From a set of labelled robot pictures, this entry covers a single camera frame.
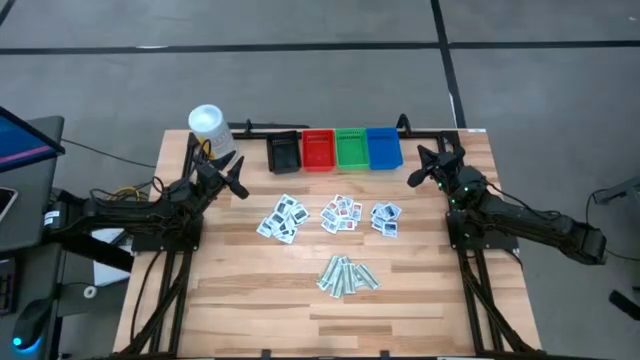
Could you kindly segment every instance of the concrete floor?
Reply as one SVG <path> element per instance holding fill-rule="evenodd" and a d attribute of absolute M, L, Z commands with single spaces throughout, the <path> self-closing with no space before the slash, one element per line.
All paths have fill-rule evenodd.
<path fill-rule="evenodd" d="M 441 2 L 454 42 L 640 38 L 633 0 Z M 424 0 L 17 0 L 0 28 L 0 48 L 436 40 Z M 640 48 L 452 56 L 467 124 L 488 129 L 506 191 L 583 219 L 591 191 L 640 174 Z M 414 127 L 453 126 L 438 50 L 0 56 L 0 80 L 2 105 L 19 116 L 63 115 L 66 138 L 147 163 L 163 131 L 186 127 L 201 103 L 218 104 L 234 122 L 381 126 L 405 112 Z M 77 194 L 152 175 L 67 150 L 55 184 Z M 617 201 L 593 207 L 591 220 L 610 249 L 640 256 L 638 211 Z M 637 358 L 640 326 L 607 296 L 640 285 L 638 263 L 610 258 L 585 267 L 553 249 L 521 246 L 545 350 Z M 67 268 L 68 281 L 91 279 L 84 259 Z M 65 319 L 61 350 L 108 353 L 121 302 Z M 91 332 L 89 340 L 78 342 L 79 331 Z"/>

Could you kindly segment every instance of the plastic bin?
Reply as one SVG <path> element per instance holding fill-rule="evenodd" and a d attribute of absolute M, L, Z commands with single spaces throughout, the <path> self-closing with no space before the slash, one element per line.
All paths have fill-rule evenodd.
<path fill-rule="evenodd" d="M 367 129 L 369 167 L 390 170 L 402 166 L 402 150 L 398 130 L 395 128 Z"/>
<path fill-rule="evenodd" d="M 300 145 L 298 132 L 285 131 L 267 135 L 267 155 L 269 171 L 286 174 L 300 170 Z"/>
<path fill-rule="evenodd" d="M 369 168 L 365 129 L 336 129 L 336 154 L 341 169 Z"/>
<path fill-rule="evenodd" d="M 302 166 L 307 171 L 331 171 L 336 166 L 333 130 L 302 131 Z"/>

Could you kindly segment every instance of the green bin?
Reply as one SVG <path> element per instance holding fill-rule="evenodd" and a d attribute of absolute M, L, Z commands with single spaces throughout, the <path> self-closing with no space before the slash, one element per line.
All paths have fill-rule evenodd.
<path fill-rule="evenodd" d="M 364 128 L 336 129 L 336 157 L 341 169 L 368 169 L 369 149 Z"/>

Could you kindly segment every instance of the wooden table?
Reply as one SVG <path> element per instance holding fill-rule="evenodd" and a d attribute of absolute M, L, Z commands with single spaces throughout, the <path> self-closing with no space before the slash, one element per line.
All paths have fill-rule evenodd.
<path fill-rule="evenodd" d="M 165 184 L 180 177 L 188 132 L 165 132 L 156 175 Z M 460 131 L 465 162 L 498 184 L 484 132 Z M 240 200 L 228 190 L 205 212 L 200 249 L 194 253 L 179 356 L 471 355 L 473 345 L 457 256 L 449 247 L 445 196 L 433 182 L 406 185 L 420 167 L 416 146 L 436 150 L 432 140 L 402 140 L 404 166 L 394 171 L 336 171 L 273 175 L 264 140 L 237 141 L 245 155 L 241 182 L 251 195 Z M 311 218 L 286 245 L 255 230 L 283 194 L 301 201 Z M 321 227 L 320 211 L 335 194 L 363 203 L 355 232 L 332 235 Z M 403 209 L 397 239 L 371 228 L 376 202 Z M 315 279 L 332 255 L 364 263 L 382 286 L 334 299 Z M 114 351 L 129 343 L 133 307 L 153 254 L 136 257 Z M 539 339 L 522 270 L 504 251 L 486 251 L 496 305 L 531 346 Z M 136 321 L 139 331 L 155 308 L 164 254 L 151 271 Z M 491 349 L 486 314 L 478 305 L 485 347 Z M 164 321 L 160 349 L 166 349 L 172 310 Z"/>

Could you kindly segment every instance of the yellow wire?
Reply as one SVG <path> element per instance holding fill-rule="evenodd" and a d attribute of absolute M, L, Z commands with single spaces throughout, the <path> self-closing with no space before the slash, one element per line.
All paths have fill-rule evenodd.
<path fill-rule="evenodd" d="M 133 186 L 127 186 L 127 187 L 120 188 L 120 189 L 116 190 L 116 192 L 114 194 L 118 195 L 121 192 L 126 192 L 126 191 L 135 192 L 136 193 L 136 201 L 140 201 L 140 192 L 138 191 L 138 189 L 136 189 Z M 112 200 L 112 199 L 113 199 L 113 195 L 109 195 L 109 197 L 107 198 L 107 200 Z"/>

